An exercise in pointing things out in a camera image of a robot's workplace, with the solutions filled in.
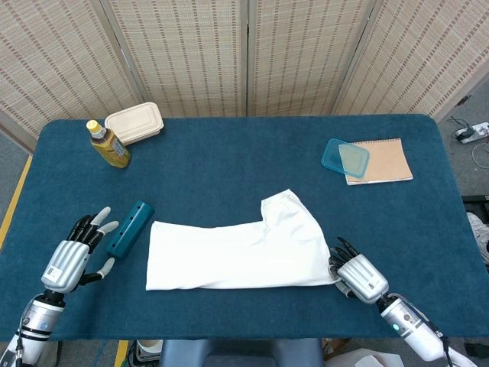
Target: white t-shirt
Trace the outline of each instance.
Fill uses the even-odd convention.
[[[263,221],[199,228],[154,222],[146,290],[323,285],[329,248],[317,221],[290,190],[261,201]]]

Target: beige container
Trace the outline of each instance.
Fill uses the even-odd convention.
[[[156,135],[163,126],[160,110],[152,102],[123,109],[105,119],[105,127],[110,128],[124,145]]]

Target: power strip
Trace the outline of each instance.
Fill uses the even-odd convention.
[[[469,136],[468,138],[461,139],[460,142],[462,144],[467,144],[470,143],[471,141],[476,141],[480,140],[483,138],[489,137],[489,122],[482,122],[480,124],[472,126],[472,128],[475,130],[475,133]],[[454,132],[454,136],[457,137],[459,136],[462,132],[466,132],[467,128],[461,128]]]

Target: bottle cap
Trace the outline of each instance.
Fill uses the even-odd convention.
[[[102,130],[102,126],[96,120],[90,120],[86,123],[86,128],[92,133],[97,134]]]

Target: blue tablecloth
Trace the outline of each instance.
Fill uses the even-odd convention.
[[[261,220],[260,200],[287,188],[330,246],[348,239],[447,335],[489,336],[489,279],[424,115],[165,119],[159,135],[129,146],[124,170],[98,156],[85,122],[59,120],[41,133],[0,253],[0,339],[42,292],[43,270],[82,215],[110,205],[110,220],[120,220],[143,200],[156,220],[229,226]],[[320,164],[330,138],[398,137],[414,180],[349,187]],[[147,292],[149,234],[148,225],[104,281],[66,297],[54,339],[395,337],[375,306],[334,286]],[[88,271],[105,261],[104,246]]]

